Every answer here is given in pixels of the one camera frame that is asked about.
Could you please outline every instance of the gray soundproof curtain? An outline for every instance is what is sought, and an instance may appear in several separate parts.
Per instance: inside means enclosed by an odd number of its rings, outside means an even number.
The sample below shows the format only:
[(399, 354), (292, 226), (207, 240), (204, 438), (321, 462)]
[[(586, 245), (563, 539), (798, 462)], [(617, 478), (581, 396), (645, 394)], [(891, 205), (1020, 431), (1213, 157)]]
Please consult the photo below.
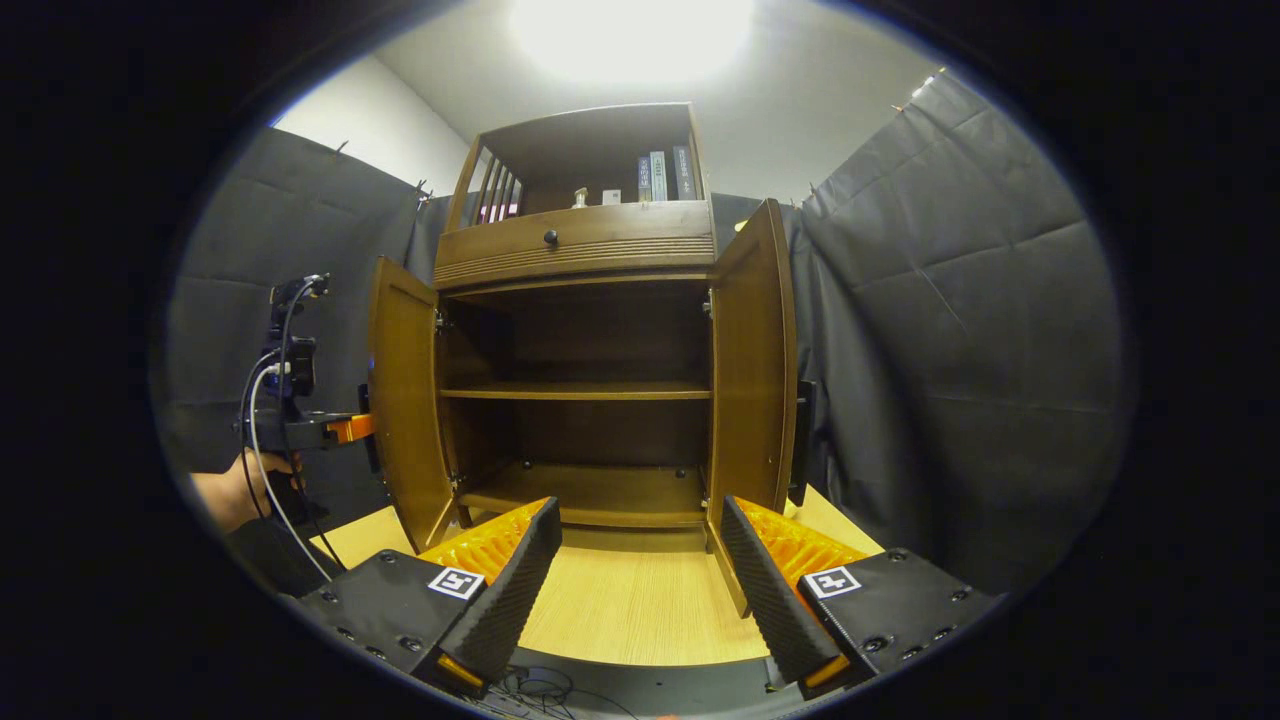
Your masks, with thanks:
[[(424, 282), (434, 268), (429, 228), (443, 224), (448, 199), (419, 208), (410, 184), (355, 158), (264, 128), (211, 197), (179, 268), (169, 307), (165, 374), (182, 461), (220, 471), (239, 443), (230, 429), (246, 374), (270, 319), (271, 286), (332, 273), (328, 296), (305, 302), (293, 332), (316, 338), (316, 389), (303, 410), (358, 411), (369, 378), (369, 301), (380, 255)], [(364, 446), (308, 452), (308, 495), (337, 527), (388, 503)]]
[(1132, 414), (1098, 237), (1014, 122), (945, 73), (787, 222), (812, 484), (988, 592), (1088, 524)]

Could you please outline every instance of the human hand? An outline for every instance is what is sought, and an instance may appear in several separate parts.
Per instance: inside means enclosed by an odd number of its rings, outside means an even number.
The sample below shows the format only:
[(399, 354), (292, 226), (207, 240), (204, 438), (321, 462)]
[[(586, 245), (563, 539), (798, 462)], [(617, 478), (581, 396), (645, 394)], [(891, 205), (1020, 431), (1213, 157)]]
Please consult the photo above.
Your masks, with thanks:
[[(218, 523), (218, 527), (224, 533), (229, 533), (257, 518), (259, 509), (261, 509), (264, 516), (271, 514), (271, 503), (266, 497), (266, 478), (259, 470), (257, 461), (253, 459), (253, 451), (246, 447), (242, 455), (243, 462), (241, 456), (237, 456), (232, 466), (221, 473), (191, 474), (196, 484), (196, 492), (200, 493), (209, 514), (214, 516), (214, 521)], [(262, 454), (261, 457), (262, 468), (268, 473), (279, 470), (289, 475), (293, 474), (288, 460), (269, 454)], [(244, 464), (248, 465), (248, 483), (244, 482)], [(298, 487), (296, 479), (292, 482), (294, 488)], [(253, 488), (252, 495), (250, 493), (250, 486)]]

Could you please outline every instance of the open cabinet door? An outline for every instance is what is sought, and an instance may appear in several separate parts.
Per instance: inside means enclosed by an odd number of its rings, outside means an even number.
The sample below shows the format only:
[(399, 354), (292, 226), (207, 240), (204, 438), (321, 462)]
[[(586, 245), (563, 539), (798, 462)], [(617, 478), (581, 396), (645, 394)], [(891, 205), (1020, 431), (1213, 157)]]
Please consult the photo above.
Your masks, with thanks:
[(746, 597), (721, 541), (724, 496), (782, 512), (796, 415), (796, 322), (782, 214), (765, 200), (716, 260), (710, 275), (712, 462), (708, 541), (730, 594)]
[(439, 296), (378, 259), (369, 318), (369, 405), (392, 503), (415, 552), (438, 543), (453, 509), (435, 411)]

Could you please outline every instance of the wooden drawer front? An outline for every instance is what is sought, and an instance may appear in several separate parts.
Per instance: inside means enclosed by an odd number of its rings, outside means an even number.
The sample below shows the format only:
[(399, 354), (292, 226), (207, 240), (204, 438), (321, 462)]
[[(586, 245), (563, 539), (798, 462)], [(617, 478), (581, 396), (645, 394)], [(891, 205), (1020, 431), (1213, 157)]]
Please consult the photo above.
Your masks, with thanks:
[[(554, 229), (557, 245), (543, 237)], [(710, 265), (716, 255), (704, 200), (556, 210), (440, 236), (435, 287), (626, 268)]]

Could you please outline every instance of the white cable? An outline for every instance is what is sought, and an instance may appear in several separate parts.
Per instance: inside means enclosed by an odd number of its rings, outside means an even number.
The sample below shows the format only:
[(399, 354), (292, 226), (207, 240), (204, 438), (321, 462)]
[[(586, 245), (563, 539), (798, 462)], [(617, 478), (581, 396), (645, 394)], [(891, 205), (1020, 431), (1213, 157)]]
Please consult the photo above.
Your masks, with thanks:
[(298, 543), (298, 547), (302, 548), (302, 553), (307, 556), (307, 560), (310, 560), (311, 564), (316, 566), (316, 570), (320, 570), (320, 574), (324, 575), (325, 582), (330, 583), (333, 582), (333, 578), (330, 578), (329, 573), (325, 573), (324, 568), (321, 568), (320, 564), (316, 562), (315, 556), (311, 555), (311, 552), (307, 550), (306, 543), (302, 542), (302, 538), (298, 537), (298, 532), (293, 529), (293, 524), (289, 523), (289, 519), (284, 516), (284, 511), (280, 510), (280, 501), (275, 500), (275, 491), (271, 489), (271, 483), (266, 480), (266, 468), (262, 466), (262, 454), (259, 452), (257, 448), (257, 389), (262, 386), (262, 378), (265, 378), (269, 373), (279, 372), (279, 368), (280, 368), (279, 363), (276, 363), (275, 365), (264, 368), (262, 372), (259, 373), (256, 378), (253, 378), (253, 392), (252, 395), (250, 395), (248, 398), (248, 437), (253, 442), (253, 460), (257, 461), (257, 471), (262, 474), (262, 483), (266, 486), (266, 495), (271, 497), (271, 505), (275, 506), (275, 511), (279, 514), (280, 520), (284, 521), (284, 527), (289, 529), (289, 534), (293, 536), (293, 539)]

